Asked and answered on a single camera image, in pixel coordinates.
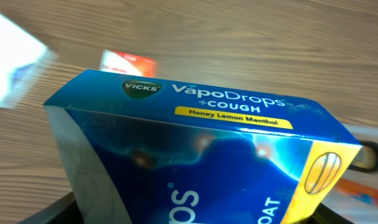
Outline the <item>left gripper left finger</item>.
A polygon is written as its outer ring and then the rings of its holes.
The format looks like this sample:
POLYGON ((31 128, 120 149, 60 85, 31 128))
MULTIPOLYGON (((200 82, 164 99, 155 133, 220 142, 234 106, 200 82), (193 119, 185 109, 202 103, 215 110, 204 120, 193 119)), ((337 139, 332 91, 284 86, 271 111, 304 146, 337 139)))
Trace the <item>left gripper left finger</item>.
POLYGON ((73 192, 60 198, 19 224, 84 224, 73 192))

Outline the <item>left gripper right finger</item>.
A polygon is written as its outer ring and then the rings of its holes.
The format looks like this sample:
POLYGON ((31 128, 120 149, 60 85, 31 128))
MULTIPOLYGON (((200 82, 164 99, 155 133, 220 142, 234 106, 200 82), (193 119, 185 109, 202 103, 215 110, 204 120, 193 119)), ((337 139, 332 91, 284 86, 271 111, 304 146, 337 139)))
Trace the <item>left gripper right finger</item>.
POLYGON ((322 203, 309 218, 309 224, 353 224, 322 203))

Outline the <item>dark bottle white cap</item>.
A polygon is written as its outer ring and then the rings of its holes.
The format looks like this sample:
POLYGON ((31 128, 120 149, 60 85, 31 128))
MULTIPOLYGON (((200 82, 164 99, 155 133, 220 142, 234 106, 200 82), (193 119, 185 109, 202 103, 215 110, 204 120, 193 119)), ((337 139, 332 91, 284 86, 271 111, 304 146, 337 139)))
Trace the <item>dark bottle white cap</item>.
POLYGON ((365 173, 378 172, 378 143, 374 141, 360 141, 360 143, 362 148, 348 169, 365 173))

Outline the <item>blue Vicks VapoDrops box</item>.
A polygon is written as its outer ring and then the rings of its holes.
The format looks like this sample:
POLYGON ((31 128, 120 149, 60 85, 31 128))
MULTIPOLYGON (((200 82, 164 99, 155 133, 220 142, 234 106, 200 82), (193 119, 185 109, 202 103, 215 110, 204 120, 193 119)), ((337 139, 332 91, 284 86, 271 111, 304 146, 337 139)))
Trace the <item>blue Vicks VapoDrops box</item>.
POLYGON ((306 98, 98 70, 44 108, 85 223, 298 223, 361 149, 306 98))

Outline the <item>red medicine box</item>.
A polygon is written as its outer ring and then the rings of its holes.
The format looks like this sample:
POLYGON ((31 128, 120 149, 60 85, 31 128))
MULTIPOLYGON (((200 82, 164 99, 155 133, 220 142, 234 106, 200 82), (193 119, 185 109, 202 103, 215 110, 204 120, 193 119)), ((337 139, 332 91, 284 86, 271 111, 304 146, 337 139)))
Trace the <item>red medicine box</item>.
POLYGON ((157 63, 151 58, 115 50, 104 50, 99 70, 140 77, 154 77, 156 67, 157 63))

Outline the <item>white medicine box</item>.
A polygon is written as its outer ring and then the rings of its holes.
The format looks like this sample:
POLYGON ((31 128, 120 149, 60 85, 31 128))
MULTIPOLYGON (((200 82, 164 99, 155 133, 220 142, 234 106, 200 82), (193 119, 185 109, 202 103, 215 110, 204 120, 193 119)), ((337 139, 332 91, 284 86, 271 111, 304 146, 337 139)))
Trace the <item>white medicine box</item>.
POLYGON ((14 108, 54 58, 37 37, 0 14, 0 108, 14 108))

